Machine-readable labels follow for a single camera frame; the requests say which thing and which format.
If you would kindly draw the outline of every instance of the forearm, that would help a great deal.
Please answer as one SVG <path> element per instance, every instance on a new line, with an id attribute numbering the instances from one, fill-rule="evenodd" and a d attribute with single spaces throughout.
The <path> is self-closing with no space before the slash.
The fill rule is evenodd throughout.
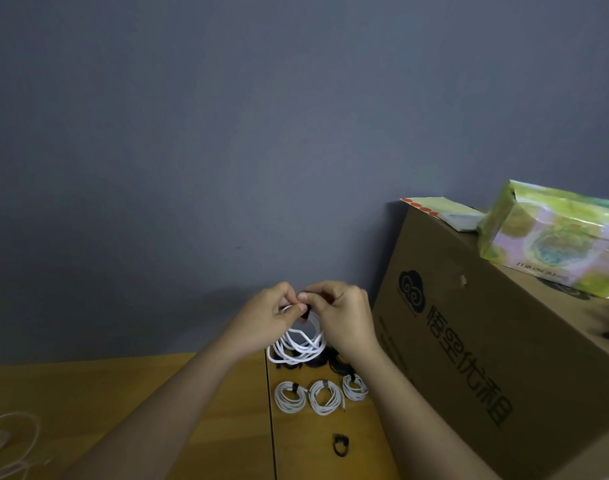
<path id="1" fill-rule="evenodd" d="M 164 478 L 236 357 L 208 345 L 67 472 L 68 480 Z"/>
<path id="2" fill-rule="evenodd" d="M 357 355 L 352 364 L 369 387 L 405 478 L 498 478 L 378 345 Z"/>

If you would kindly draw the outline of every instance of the person's right hand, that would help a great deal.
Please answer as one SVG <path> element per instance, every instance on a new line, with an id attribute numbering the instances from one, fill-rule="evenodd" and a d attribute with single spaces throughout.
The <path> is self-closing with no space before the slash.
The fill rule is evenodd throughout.
<path id="1" fill-rule="evenodd" d="M 305 288 L 298 301 L 311 305 L 327 340 L 349 362 L 379 347 L 366 291 L 340 281 L 323 281 Z"/>

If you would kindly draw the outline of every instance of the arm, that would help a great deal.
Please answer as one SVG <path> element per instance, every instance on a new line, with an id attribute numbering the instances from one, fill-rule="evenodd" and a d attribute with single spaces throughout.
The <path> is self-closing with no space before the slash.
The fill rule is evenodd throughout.
<path id="1" fill-rule="evenodd" d="M 375 337 L 366 291 L 341 282 L 307 287 L 329 342 L 369 387 L 404 478 L 498 479 L 437 414 L 384 353 Z"/>
<path id="2" fill-rule="evenodd" d="M 173 466 L 218 385 L 245 355 L 279 339 L 304 311 L 288 283 L 253 296 L 174 376 L 112 429 L 65 474 L 66 480 L 161 479 Z"/>

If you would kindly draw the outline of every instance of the tangled white cable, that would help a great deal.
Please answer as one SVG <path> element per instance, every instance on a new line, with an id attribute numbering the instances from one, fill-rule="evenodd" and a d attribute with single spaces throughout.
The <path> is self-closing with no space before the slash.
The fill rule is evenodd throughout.
<path id="1" fill-rule="evenodd" d="M 24 470 L 24 475 L 22 476 L 22 480 L 24 480 L 25 478 L 27 478 L 27 475 L 29 474 L 29 469 L 34 464 L 36 464 L 36 463 L 27 462 L 25 460 L 25 458 L 31 452 L 31 450 L 34 448 L 34 446 L 36 446 L 36 443 L 38 442 L 38 436 L 40 435 L 40 420 L 36 416 L 29 414 L 29 413 L 25 413 L 23 411 L 2 414 L 2 415 L 0 415 L 0 420 L 2 418 L 18 417 L 18 416 L 25 417 L 34 423 L 35 431 L 34 431 L 33 439 L 31 441 L 31 443 L 29 444 L 29 446 L 27 447 L 27 449 L 25 450 L 25 452 L 23 453 L 23 455 L 18 460 L 13 461 L 12 463 L 9 463 L 8 465 L 5 465 L 4 467 L 0 468 L 0 480 L 2 480 L 3 478 L 7 478 L 11 475 L 14 475 L 18 472 L 21 472 L 23 470 Z M 9 434 L 7 431 L 0 430 L 0 450 L 5 446 L 7 441 L 9 441 L 10 437 L 11 437 L 11 434 Z"/>
<path id="2" fill-rule="evenodd" d="M 351 387 L 351 382 L 355 382 L 357 384 L 357 388 Z M 364 381 L 357 374 L 348 374 L 342 378 L 342 390 L 347 396 L 347 399 L 351 401 L 363 401 L 367 394 L 369 394 L 369 389 L 364 384 Z"/>
<path id="3" fill-rule="evenodd" d="M 291 399 L 285 395 L 285 390 L 290 390 L 296 393 L 297 399 Z M 301 411 L 306 404 L 306 393 L 307 389 L 300 386 L 298 383 L 291 381 L 284 381 L 278 384 L 276 390 L 273 392 L 273 397 L 276 399 L 276 404 L 280 411 L 284 413 L 293 414 Z"/>
<path id="4" fill-rule="evenodd" d="M 285 306 L 282 312 L 290 308 L 292 305 Z M 327 343 L 324 339 L 324 332 L 320 329 L 320 319 L 318 315 L 309 311 L 308 321 L 315 328 L 315 337 L 310 339 L 302 330 L 290 328 L 279 340 L 272 346 L 267 347 L 267 358 L 273 363 L 286 363 L 296 365 L 302 362 L 309 362 L 311 359 L 320 355 Z M 292 334 L 300 334 L 304 337 L 304 343 L 298 344 L 292 338 Z M 272 357 L 271 349 L 273 349 L 277 358 Z"/>
<path id="5" fill-rule="evenodd" d="M 321 406 L 317 403 L 315 397 L 324 387 L 329 388 L 331 391 L 331 397 L 324 406 Z M 333 411 L 338 409 L 340 404 L 342 404 L 342 410 L 345 411 L 345 402 L 344 395 L 342 395 L 342 390 L 340 387 L 336 386 L 333 382 L 329 382 L 327 379 L 321 379 L 320 381 L 313 383 L 309 389 L 309 403 L 311 404 L 311 408 L 320 416 L 331 414 Z"/>

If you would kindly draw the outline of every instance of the box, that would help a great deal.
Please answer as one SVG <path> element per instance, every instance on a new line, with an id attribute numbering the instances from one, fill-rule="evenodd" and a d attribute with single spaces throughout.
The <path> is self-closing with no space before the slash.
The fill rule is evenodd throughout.
<path id="1" fill-rule="evenodd" d="M 609 200 L 510 180 L 479 246 L 485 259 L 609 298 Z"/>
<path id="2" fill-rule="evenodd" d="M 373 320 L 503 478 L 609 476 L 609 299 L 483 260 L 476 235 L 410 208 Z"/>

